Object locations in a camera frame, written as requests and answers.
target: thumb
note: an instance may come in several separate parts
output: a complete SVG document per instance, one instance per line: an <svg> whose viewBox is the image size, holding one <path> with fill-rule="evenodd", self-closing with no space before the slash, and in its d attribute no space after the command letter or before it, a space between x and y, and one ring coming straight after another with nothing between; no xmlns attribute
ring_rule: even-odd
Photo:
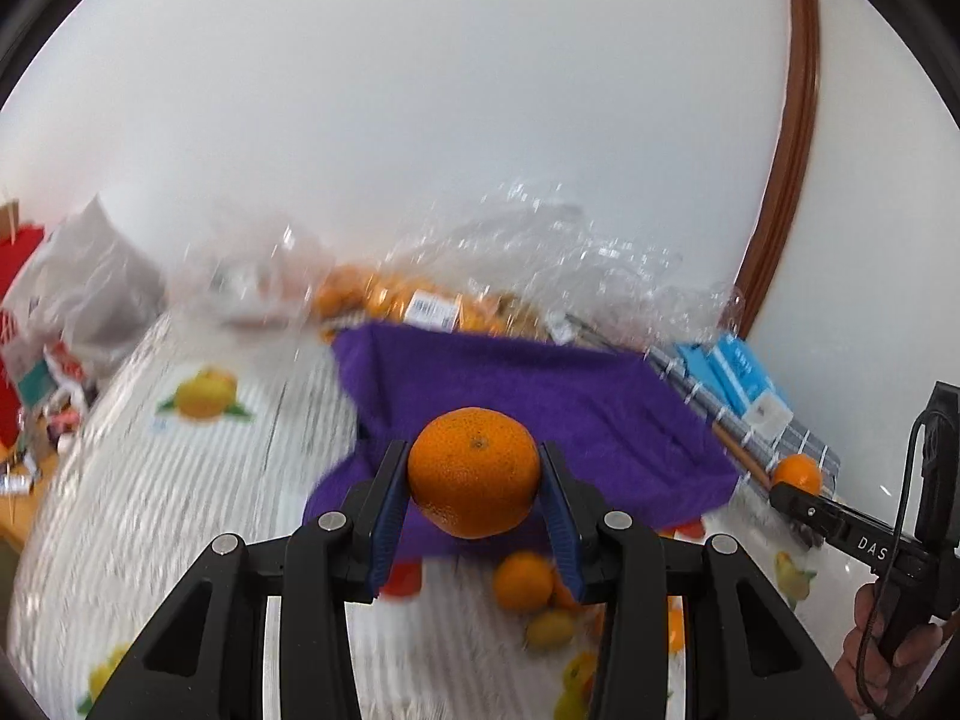
<svg viewBox="0 0 960 720"><path fill-rule="evenodd" d="M944 641L944 632L939 625L930 623L921 625L910 632L904 643L894 653L894 668L901 668L920 661L929 661L940 649Z"/></svg>

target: purple towel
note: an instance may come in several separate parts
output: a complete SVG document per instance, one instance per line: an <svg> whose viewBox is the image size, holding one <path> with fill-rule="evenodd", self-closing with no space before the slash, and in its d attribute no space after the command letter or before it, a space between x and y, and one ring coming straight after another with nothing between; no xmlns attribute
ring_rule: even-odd
<svg viewBox="0 0 960 720"><path fill-rule="evenodd" d="M538 442L558 442L574 476L653 528L690 522L733 494L737 470L709 426L637 355L387 324L344 331L333 351L359 437L320 480L304 520L336 509L351 485L373 477L390 440L414 440L431 419L467 406L498 410ZM547 548L539 514L502 536L463 541L411 505L397 557L526 548Z"/></svg>

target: blue gripper pad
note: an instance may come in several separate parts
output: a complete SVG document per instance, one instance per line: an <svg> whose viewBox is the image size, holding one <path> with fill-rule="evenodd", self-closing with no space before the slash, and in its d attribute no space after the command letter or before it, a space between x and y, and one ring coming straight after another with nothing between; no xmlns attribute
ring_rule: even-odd
<svg viewBox="0 0 960 720"><path fill-rule="evenodd" d="M410 500L410 488L407 485L407 452L404 451L392 474L390 485L380 507L380 514L373 525L373 537L370 548L370 571L367 575L368 592L376 598L380 588L386 584L390 569L394 564L397 543L403 519L407 514Z"/></svg>
<svg viewBox="0 0 960 720"><path fill-rule="evenodd" d="M554 560L557 561L557 570L573 597L578 601L583 600L586 583L580 565L580 537L560 488L560 480L553 464L547 459L544 447L541 447L541 485L537 495L544 511L547 536Z"/></svg>

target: white wall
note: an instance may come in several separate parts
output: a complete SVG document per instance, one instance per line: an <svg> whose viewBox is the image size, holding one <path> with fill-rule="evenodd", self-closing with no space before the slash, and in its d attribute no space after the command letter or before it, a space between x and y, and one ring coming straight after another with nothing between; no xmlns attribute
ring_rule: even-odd
<svg viewBox="0 0 960 720"><path fill-rule="evenodd" d="M821 13L809 172L750 341L836 446L840 493L892 518L913 420L960 384L960 131L867 1Z"/></svg>
<svg viewBox="0 0 960 720"><path fill-rule="evenodd" d="M0 115L42 220L104 196L162 262L213 201L346 256L438 194L573 186L602 227L730 277L784 93L787 0L86 0Z"/></svg>

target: clear plastic bag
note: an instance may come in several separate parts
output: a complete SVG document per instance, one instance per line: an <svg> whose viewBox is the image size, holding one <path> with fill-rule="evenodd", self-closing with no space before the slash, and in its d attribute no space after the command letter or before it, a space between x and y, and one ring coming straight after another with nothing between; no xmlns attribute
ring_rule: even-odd
<svg viewBox="0 0 960 720"><path fill-rule="evenodd" d="M171 303L216 322L299 326L334 258L286 218L244 216L187 247L170 278ZM237 218L237 211L223 218Z"/></svg>
<svg viewBox="0 0 960 720"><path fill-rule="evenodd" d="M88 372L119 367L164 311L157 268L113 227L97 197L66 218L14 279L3 300L16 333L2 354L17 381L63 341Z"/></svg>
<svg viewBox="0 0 960 720"><path fill-rule="evenodd" d="M617 346L709 343L722 320L736 325L738 298L732 285L665 285L679 266L662 248L600 234L559 188L514 183L467 207L435 209L376 268L347 269L345 279L334 271L315 313L364 309L409 322L412 305L435 298L437 329L455 307L450 329L467 332L568 343L573 316Z"/></svg>

